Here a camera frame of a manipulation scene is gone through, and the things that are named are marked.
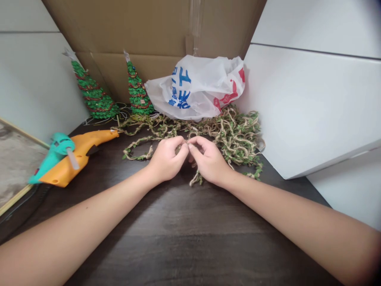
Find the twine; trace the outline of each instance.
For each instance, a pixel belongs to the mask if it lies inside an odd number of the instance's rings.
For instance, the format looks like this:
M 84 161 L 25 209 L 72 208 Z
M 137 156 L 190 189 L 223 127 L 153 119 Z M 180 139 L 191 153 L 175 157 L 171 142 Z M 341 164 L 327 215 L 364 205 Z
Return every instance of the twine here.
M 135 131 L 127 132 L 124 127 L 137 126 Z M 251 111 L 248 115 L 240 114 L 235 106 L 229 105 L 222 109 L 222 113 L 214 118 L 207 118 L 201 122 L 192 120 L 171 120 L 166 116 L 159 115 L 151 118 L 149 115 L 134 114 L 118 127 L 112 129 L 123 132 L 128 136 L 136 135 L 142 128 L 152 132 L 152 136 L 140 138 L 132 142 L 123 151 L 122 159 L 144 160 L 151 158 L 153 154 L 152 146 L 148 153 L 143 156 L 131 156 L 132 149 L 144 141 L 160 141 L 177 136 L 180 131 L 188 132 L 188 139 L 199 135 L 208 135 L 213 138 L 213 142 L 221 150 L 228 165 L 234 170 L 232 163 L 236 165 L 254 166 L 254 173 L 244 173 L 244 175 L 257 179 L 262 172 L 263 163 L 260 162 L 259 145 L 262 149 L 265 143 L 259 137 L 260 125 L 258 123 L 258 112 Z M 197 170 L 195 176 L 189 183 L 190 186 L 199 182 L 202 184 L 202 176 Z

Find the wooden table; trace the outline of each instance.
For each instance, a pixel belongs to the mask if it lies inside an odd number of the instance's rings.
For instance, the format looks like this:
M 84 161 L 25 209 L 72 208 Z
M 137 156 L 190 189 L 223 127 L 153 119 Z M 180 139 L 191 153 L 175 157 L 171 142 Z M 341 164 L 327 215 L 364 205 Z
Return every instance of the wooden table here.
M 113 125 L 79 126 L 72 135 Z M 147 134 L 146 130 L 134 137 L 121 134 L 101 145 L 65 189 L 52 188 L 17 233 L 146 166 L 147 162 L 121 158 L 129 143 Z M 149 143 L 138 148 L 147 151 Z M 328 206 L 305 177 L 286 181 L 265 158 L 263 162 L 263 182 Z M 194 172 L 186 165 L 174 179 L 150 191 L 66 285 L 340 285 L 227 191 L 208 182 L 189 187 Z M 34 196 L 1 226 L 0 239 L 28 216 L 39 197 Z

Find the miniature christmas tree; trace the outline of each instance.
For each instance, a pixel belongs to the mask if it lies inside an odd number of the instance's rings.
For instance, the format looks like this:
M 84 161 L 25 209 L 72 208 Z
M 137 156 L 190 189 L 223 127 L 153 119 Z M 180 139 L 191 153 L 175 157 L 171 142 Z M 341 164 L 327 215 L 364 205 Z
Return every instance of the miniature christmas tree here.
M 93 118 L 110 118 L 119 114 L 118 105 L 103 91 L 98 82 L 83 69 L 77 61 L 75 53 L 65 49 L 64 55 L 71 59 L 78 87 L 82 91 L 86 107 L 91 116 Z
M 130 57 L 126 51 L 124 56 L 128 68 L 128 91 L 130 92 L 131 110 L 133 114 L 151 114 L 155 111 L 150 98 L 147 95 L 146 88 L 142 83 L 142 79 L 138 76 Z

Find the red print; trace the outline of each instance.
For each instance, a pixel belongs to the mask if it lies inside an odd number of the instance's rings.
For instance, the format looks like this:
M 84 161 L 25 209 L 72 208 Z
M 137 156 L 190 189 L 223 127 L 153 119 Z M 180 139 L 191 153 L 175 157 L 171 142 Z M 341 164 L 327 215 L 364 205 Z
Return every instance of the red print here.
M 222 112 L 221 105 L 219 104 L 218 98 L 214 98 L 213 103 L 214 103 L 214 106 L 217 107 L 220 112 Z
M 243 70 L 243 68 L 238 73 L 242 79 L 242 82 L 245 82 L 245 71 Z
M 238 93 L 237 93 L 237 84 L 235 83 L 234 80 L 230 80 L 233 82 L 233 93 L 232 94 L 226 94 L 223 99 L 221 99 L 221 101 L 225 104 L 229 103 L 233 98 L 237 97 L 238 96 Z

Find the cardboard box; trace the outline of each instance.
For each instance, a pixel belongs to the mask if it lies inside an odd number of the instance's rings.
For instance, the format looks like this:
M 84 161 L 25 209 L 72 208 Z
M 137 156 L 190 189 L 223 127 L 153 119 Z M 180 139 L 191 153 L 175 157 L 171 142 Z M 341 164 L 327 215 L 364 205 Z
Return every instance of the cardboard box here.
M 81 64 L 128 102 L 123 49 L 143 81 L 186 54 L 244 58 L 266 0 L 42 0 Z

